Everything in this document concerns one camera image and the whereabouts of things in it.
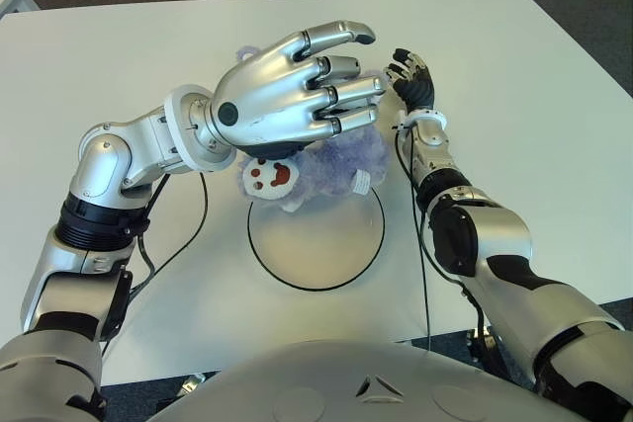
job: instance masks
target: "white circle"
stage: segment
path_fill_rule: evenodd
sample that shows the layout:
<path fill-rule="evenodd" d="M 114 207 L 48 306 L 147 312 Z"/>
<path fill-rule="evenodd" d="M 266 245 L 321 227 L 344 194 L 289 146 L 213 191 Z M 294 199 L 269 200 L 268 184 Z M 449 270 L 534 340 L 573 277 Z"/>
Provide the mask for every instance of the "white circle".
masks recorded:
<path fill-rule="evenodd" d="M 254 202 L 251 245 L 268 272 L 304 290 L 322 291 L 352 281 L 373 262 L 385 220 L 375 193 L 318 196 L 288 213 Z"/>

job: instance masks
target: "black circle outline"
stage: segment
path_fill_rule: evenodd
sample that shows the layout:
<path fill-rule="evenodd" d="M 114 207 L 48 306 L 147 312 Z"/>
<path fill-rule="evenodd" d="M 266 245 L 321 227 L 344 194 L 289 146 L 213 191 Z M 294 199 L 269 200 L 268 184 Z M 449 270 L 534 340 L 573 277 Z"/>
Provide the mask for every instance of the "black circle outline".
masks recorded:
<path fill-rule="evenodd" d="M 259 265 L 261 265 L 261 267 L 263 267 L 266 270 L 266 272 L 268 272 L 268 274 L 270 274 L 272 277 L 274 277 L 275 280 L 277 280 L 277 281 L 281 282 L 282 284 L 285 284 L 285 285 L 287 285 L 289 287 L 292 287 L 294 289 L 298 289 L 300 291 L 306 291 L 306 292 L 333 291 L 334 289 L 339 289 L 339 288 L 341 288 L 343 286 L 346 286 L 347 284 L 350 284 L 350 283 L 354 282 L 356 279 L 358 279 L 360 276 L 362 276 L 365 273 L 365 271 L 367 271 L 367 269 L 369 269 L 371 267 L 371 265 L 374 263 L 374 261 L 376 260 L 376 257 L 378 257 L 378 253 L 380 252 L 380 250 L 383 247 L 383 241 L 385 240 L 385 226 L 386 226 L 386 224 L 385 224 L 385 210 L 383 209 L 383 202 L 380 201 L 380 197 L 378 196 L 378 194 L 376 193 L 376 190 L 374 190 L 373 187 L 372 187 L 372 193 L 376 197 L 376 200 L 378 200 L 378 206 L 380 207 L 380 215 L 381 215 L 381 217 L 383 219 L 383 233 L 380 236 L 380 242 L 378 243 L 378 249 L 376 249 L 376 252 L 374 253 L 374 256 L 371 258 L 371 260 L 369 261 L 367 266 L 365 266 L 365 268 L 363 268 L 362 271 L 360 271 L 358 274 L 356 274 L 354 277 L 352 277 L 348 281 L 345 281 L 342 284 L 338 284 L 337 286 L 333 286 L 333 287 L 324 287 L 322 289 L 310 289 L 310 288 L 307 288 L 307 287 L 296 286 L 295 284 L 291 284 L 290 282 L 286 282 L 281 277 L 277 276 L 273 271 L 268 269 L 266 267 L 266 265 L 262 262 L 262 260 L 259 257 L 259 255 L 257 254 L 257 251 L 255 251 L 255 246 L 253 244 L 252 236 L 250 235 L 250 212 L 253 209 L 253 202 L 250 202 L 250 206 L 248 207 L 248 218 L 246 220 L 246 231 L 248 232 L 248 243 L 250 244 L 250 249 L 251 249 L 251 251 L 253 251 L 253 255 L 255 256 L 255 259 L 257 259 L 257 262 L 259 262 Z"/>

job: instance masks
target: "white tag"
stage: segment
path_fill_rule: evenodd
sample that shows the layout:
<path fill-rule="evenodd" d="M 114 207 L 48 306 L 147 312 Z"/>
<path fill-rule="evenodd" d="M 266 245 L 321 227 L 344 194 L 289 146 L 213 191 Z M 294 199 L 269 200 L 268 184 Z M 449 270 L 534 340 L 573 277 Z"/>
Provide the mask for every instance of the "white tag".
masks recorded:
<path fill-rule="evenodd" d="M 367 193 L 369 193 L 372 176 L 368 171 L 356 169 L 353 181 L 354 187 L 352 188 L 352 192 L 357 193 L 358 195 L 367 195 Z"/>
<path fill-rule="evenodd" d="M 398 113 L 396 114 L 396 123 L 398 124 L 398 131 L 405 129 L 405 120 L 407 119 L 407 114 L 404 109 L 398 109 Z"/>

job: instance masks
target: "silver robotic hand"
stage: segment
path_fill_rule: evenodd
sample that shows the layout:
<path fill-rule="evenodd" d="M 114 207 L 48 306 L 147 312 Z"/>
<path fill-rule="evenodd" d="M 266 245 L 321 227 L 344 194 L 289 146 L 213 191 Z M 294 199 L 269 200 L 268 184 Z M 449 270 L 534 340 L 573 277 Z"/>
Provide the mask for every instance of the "silver robotic hand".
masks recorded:
<path fill-rule="evenodd" d="M 378 76 L 357 79 L 358 60 L 317 56 L 346 42 L 372 43 L 374 33 L 338 21 L 291 34 L 230 70 L 211 105 L 219 138 L 258 158 L 283 158 L 306 144 L 376 120 Z"/>
<path fill-rule="evenodd" d="M 215 94 L 181 86 L 134 121 L 88 130 L 23 302 L 25 334 L 0 349 L 1 421 L 103 419 L 99 342 L 114 337 L 125 318 L 126 267 L 149 226 L 152 182 L 222 170 L 236 147 L 282 157 L 372 123 L 381 80 L 356 79 L 355 58 L 316 54 L 374 39 L 354 22 L 310 28 L 235 66 Z"/>
<path fill-rule="evenodd" d="M 400 146 L 412 154 L 435 260 L 481 305 L 538 393 L 588 420 L 633 420 L 633 333 L 578 290 L 532 272 L 526 224 L 455 165 L 428 68 L 404 49 L 394 60 L 387 73 L 408 111 Z"/>

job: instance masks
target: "purple stuffed toy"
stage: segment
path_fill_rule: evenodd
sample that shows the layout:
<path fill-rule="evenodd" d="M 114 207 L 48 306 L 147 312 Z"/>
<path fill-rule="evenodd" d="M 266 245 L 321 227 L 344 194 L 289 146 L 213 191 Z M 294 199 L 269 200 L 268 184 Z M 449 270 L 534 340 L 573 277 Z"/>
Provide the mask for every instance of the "purple stuffed toy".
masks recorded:
<path fill-rule="evenodd" d="M 258 48 L 237 52 L 242 61 Z M 239 164 L 238 183 L 252 200 L 293 212 L 317 196 L 367 195 L 385 179 L 389 147 L 374 126 L 361 127 L 306 147 L 289 158 L 248 157 Z"/>

